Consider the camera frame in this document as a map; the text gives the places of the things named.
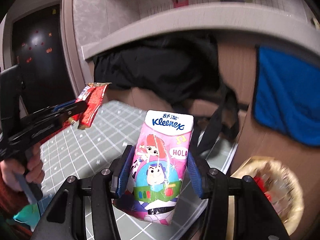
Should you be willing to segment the person's left hand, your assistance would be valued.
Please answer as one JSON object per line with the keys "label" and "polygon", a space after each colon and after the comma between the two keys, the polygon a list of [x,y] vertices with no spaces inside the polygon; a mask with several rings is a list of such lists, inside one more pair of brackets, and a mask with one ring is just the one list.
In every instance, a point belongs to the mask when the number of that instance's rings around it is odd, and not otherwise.
{"label": "person's left hand", "polygon": [[[29,171],[25,176],[28,183],[41,184],[44,179],[43,162],[41,160],[41,144],[37,143],[32,148],[33,156],[27,163],[27,170]],[[19,192],[22,188],[16,179],[16,175],[23,175],[25,167],[16,159],[6,159],[1,161],[1,173],[4,183],[12,190]]]}

